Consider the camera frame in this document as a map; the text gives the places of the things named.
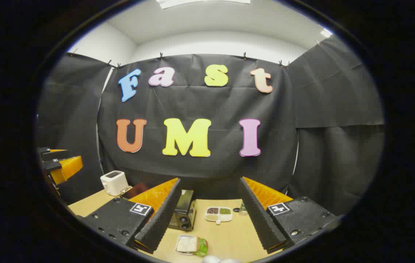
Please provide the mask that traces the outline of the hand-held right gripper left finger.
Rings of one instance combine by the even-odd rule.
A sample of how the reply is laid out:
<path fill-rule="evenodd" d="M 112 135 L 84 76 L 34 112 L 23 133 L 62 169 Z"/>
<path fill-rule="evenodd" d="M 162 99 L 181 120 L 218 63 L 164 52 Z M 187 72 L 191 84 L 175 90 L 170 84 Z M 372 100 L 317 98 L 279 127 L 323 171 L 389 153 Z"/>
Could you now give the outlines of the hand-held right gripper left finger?
<path fill-rule="evenodd" d="M 79 219 L 109 241 L 152 254 L 165 235 L 181 193 L 181 181 L 174 178 L 132 198 L 112 198 Z"/>

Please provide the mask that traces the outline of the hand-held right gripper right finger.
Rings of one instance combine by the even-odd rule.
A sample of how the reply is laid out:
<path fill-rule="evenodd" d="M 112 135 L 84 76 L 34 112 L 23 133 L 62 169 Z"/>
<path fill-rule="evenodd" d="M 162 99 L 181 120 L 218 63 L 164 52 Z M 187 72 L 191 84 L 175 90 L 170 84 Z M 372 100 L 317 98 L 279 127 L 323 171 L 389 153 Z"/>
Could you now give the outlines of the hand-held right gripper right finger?
<path fill-rule="evenodd" d="M 294 199 L 250 178 L 240 178 L 238 192 L 269 254 L 302 243 L 337 218 L 309 197 Z"/>

